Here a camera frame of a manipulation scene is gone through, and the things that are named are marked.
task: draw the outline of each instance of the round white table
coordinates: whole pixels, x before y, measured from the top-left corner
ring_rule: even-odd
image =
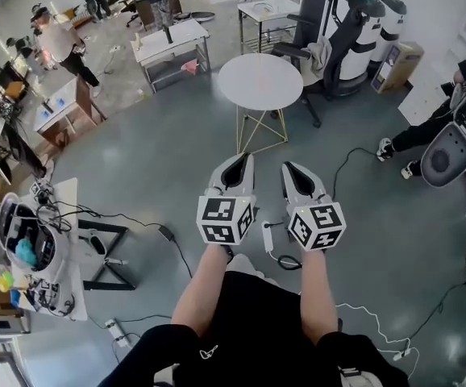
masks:
[[[242,55],[228,61],[218,74],[218,87],[221,92],[236,104],[236,151],[246,152],[258,127],[262,126],[282,138],[282,141],[258,149],[252,153],[263,151],[279,144],[289,142],[283,108],[296,102],[303,91],[303,79],[298,70],[288,61],[280,57],[263,53]],[[247,110],[262,111],[260,119],[243,113],[242,127],[239,131],[239,107]],[[281,122],[283,134],[262,123],[267,111],[273,111]],[[248,141],[242,148],[242,135],[245,120],[256,122]]]

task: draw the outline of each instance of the black sneaker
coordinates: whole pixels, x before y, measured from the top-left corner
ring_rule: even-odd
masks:
[[[384,138],[378,144],[377,158],[380,162],[393,157],[393,146],[391,139]]]

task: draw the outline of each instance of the black chair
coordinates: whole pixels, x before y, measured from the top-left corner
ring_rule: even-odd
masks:
[[[335,5],[335,2],[336,0],[330,0],[328,4]],[[275,56],[289,56],[291,63],[299,70],[299,60],[310,58],[310,53],[302,49],[309,43],[318,41],[321,19],[318,19],[318,16],[314,16],[314,14],[321,14],[324,5],[325,0],[303,0],[300,15],[287,16],[297,22],[293,42],[275,44],[272,54]],[[332,16],[337,24],[337,30],[330,38],[332,50],[330,59],[324,69],[324,78],[313,85],[305,86],[303,89],[300,99],[312,115],[313,124],[317,128],[321,127],[321,120],[310,103],[309,94],[323,94],[328,100],[333,98],[335,88],[339,84],[340,66],[343,59],[350,48],[354,48],[356,40],[362,32],[365,20],[361,9],[365,5],[365,0],[349,0],[350,9],[342,22],[336,15]]]

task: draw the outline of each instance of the black stand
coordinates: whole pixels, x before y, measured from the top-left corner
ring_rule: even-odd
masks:
[[[93,221],[85,221],[83,219],[78,219],[77,222],[79,228],[81,229],[94,229],[101,232],[113,232],[116,234],[116,236],[111,241],[106,256],[109,256],[113,252],[126,232],[129,231],[129,228],[119,227],[118,225],[110,225],[107,223],[95,223]],[[120,283],[115,284],[111,282],[99,282],[98,279],[101,277],[105,270],[109,271],[117,280],[120,281]],[[91,281],[83,281],[82,284],[83,288],[89,291],[93,289],[102,289],[107,291],[132,291],[133,289],[136,289],[135,285],[120,275],[114,267],[111,267],[109,264],[107,264],[106,260],[102,264],[102,267],[97,271],[97,273],[95,273]]]

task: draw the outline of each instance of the black pants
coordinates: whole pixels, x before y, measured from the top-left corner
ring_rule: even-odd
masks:
[[[71,74],[75,76],[81,76],[93,87],[99,85],[98,79],[82,62],[81,56],[75,54],[74,52],[71,52],[70,56],[60,62],[60,65],[67,69]]]
[[[107,4],[107,0],[95,0],[97,2],[97,17],[102,20],[101,7],[106,12],[106,16],[111,16],[110,7]]]
[[[416,146],[428,145],[444,129],[446,125],[453,121],[453,114],[450,111],[450,101],[447,100],[434,114],[424,123],[418,126],[410,126],[393,139],[393,150],[403,152]],[[421,176],[419,162],[410,166],[415,176]]]
[[[6,123],[3,134],[7,138],[11,155],[21,164],[29,166],[36,178],[44,177],[47,169],[18,132],[10,124]]]

